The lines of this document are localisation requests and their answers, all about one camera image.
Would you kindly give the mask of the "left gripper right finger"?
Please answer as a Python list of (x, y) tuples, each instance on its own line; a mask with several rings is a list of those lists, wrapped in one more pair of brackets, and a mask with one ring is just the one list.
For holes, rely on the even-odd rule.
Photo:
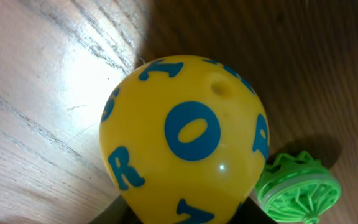
[(229, 224), (277, 224), (277, 222), (248, 197), (239, 205)]

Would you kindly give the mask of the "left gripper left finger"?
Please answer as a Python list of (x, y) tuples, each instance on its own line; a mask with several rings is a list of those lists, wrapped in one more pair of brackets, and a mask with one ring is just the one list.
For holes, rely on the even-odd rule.
[(142, 224), (142, 222), (120, 195), (89, 224)]

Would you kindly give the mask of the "green ridged disc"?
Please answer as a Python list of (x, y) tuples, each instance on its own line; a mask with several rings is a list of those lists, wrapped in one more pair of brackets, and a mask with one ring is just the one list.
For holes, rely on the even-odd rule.
[(307, 151), (280, 153), (267, 164), (255, 186), (261, 209), (279, 223), (318, 223), (341, 196), (341, 185)]

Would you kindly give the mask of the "yellow letter ball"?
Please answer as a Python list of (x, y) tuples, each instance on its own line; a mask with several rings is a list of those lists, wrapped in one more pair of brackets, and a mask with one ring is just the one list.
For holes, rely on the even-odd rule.
[(227, 223), (269, 156), (255, 90), (234, 69), (177, 55), (135, 69), (101, 116), (104, 165), (143, 223)]

